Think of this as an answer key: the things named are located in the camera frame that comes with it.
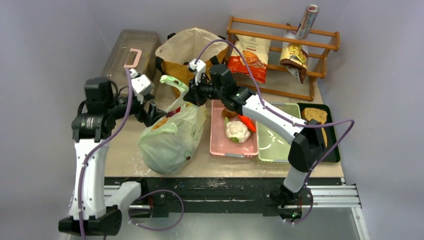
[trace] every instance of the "black tray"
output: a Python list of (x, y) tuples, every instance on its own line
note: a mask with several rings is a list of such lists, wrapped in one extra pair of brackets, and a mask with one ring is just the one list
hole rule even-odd
[[(327, 122), (325, 123), (328, 124), (333, 122), (330, 108), (327, 105), (313, 104), (313, 103), (298, 103), (298, 105), (300, 108), (300, 112), (303, 112), (305, 108), (315, 108), (315, 109), (324, 110), (327, 112)], [(325, 153), (334, 145), (334, 143), (336, 143), (337, 138), (336, 138), (336, 132), (334, 131), (334, 127), (332, 126), (325, 127), (324, 130), (325, 130), (325, 133), (327, 134), (327, 148), (324, 151)], [(335, 149), (323, 160), (323, 162), (330, 162), (330, 163), (337, 163), (339, 161), (340, 161), (340, 152), (339, 152), (338, 146), (336, 146)]]

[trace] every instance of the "beige table surface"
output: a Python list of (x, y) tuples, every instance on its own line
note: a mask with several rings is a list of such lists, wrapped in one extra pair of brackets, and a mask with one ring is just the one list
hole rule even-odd
[[(237, 76), (241, 81), (250, 81), (245, 76)], [(289, 73), (268, 70), (266, 77), (267, 88), (276, 90), (308, 94), (309, 82), (300, 84)], [(272, 94), (262, 94), (263, 98), (270, 103), (310, 103), (295, 98), (282, 97)], [(156, 94), (156, 100), (160, 109), (165, 109), (174, 101), (172, 89), (168, 85), (160, 84)], [(312, 103), (322, 104), (320, 90), (315, 88), (315, 100)], [(256, 158), (212, 157), (209, 152), (211, 134), (211, 101), (206, 103), (208, 116), (204, 125), (201, 142), (193, 158), (184, 169), (168, 177), (286, 177), (289, 164), (275, 167), (274, 164), (257, 164)], [(143, 157), (137, 147), (140, 133), (145, 128), (142, 123), (132, 116), (126, 122), (122, 131), (110, 142), (110, 148), (106, 159), (106, 177), (160, 177), (162, 175), (149, 169), (143, 162)], [(343, 177), (340, 162), (323, 162), (311, 175), (312, 177)]]

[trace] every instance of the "silver can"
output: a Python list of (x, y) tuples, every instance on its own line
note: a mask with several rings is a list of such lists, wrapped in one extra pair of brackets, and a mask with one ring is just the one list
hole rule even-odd
[(302, 20), (297, 28), (296, 37), (298, 39), (305, 39), (308, 37), (319, 11), (320, 8), (317, 5), (311, 4), (306, 7)]

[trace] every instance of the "wooden shelf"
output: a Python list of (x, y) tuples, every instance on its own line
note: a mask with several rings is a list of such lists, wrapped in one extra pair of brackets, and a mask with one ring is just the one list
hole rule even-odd
[[(262, 38), (262, 39), (269, 39), (269, 40), (275, 40), (280, 42), (287, 42), (292, 44), (300, 44), (300, 45), (306, 45), (309, 47), (316, 47), (323, 49), (322, 54), (316, 54), (316, 53), (309, 53), (309, 58), (319, 59), (318, 63), (314, 70), (308, 70), (306, 72), (306, 76), (309, 76), (309, 95), (300, 95), (295, 93), (289, 93), (284, 91), (277, 91), (273, 89), (267, 89), (267, 88), (261, 88), (260, 90), (264, 93), (271, 93), (275, 95), (285, 96), (285, 97), (291, 97), (291, 98), (298, 98), (302, 100), (308, 100), (313, 101), (315, 96), (315, 82), (317, 78), (323, 79), (326, 77), (327, 74), (327, 56), (329, 55), (330, 51), (337, 52), (340, 48), (340, 34), (338, 31), (330, 32), (330, 31), (322, 31), (322, 30), (316, 30), (312, 29), (310, 31), (311, 34), (316, 35), (322, 35), (331, 37), (331, 41), (329, 43), (320, 43), (320, 42), (314, 42), (309, 40), (300, 40), (300, 39), (291, 39), (283, 36), (275, 36), (271, 34), (265, 34), (265, 33), (258, 33), (253, 31), (246, 31), (241, 29), (234, 29), (233, 23), (243, 23), (248, 25), (257, 25), (257, 26), (263, 26), (263, 27), (271, 27), (271, 28), (277, 28), (277, 29), (284, 29), (284, 30), (297, 30), (298, 28), (295, 26), (285, 25), (285, 24), (278, 24), (278, 23), (272, 23), (272, 22), (265, 22), (265, 21), (256, 21), (251, 19), (245, 19), (245, 18), (238, 18), (231, 16), (230, 20), (228, 22), (228, 27), (226, 30), (226, 33), (228, 34), (228, 40), (231, 41), (233, 44), (236, 42), (235, 35), (244, 35), (244, 36), (250, 36), (250, 37), (256, 37), (256, 38)], [(270, 51), (272, 52), (280, 52), (282, 51), (281, 47), (270, 47)], [(271, 70), (277, 70), (281, 72), (288, 72), (287, 69), (281, 65), (275, 65), (275, 64), (268, 64), (268, 69)]]

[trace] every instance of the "red and white snack bag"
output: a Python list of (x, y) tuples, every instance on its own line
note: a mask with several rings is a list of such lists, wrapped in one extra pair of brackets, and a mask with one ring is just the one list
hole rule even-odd
[[(253, 36), (236, 36), (238, 41), (235, 46), (246, 59), (254, 79), (264, 84), (267, 77), (268, 52), (270, 51), (271, 40)], [(232, 73), (249, 75), (248, 68), (235, 49), (231, 52), (227, 67)]]

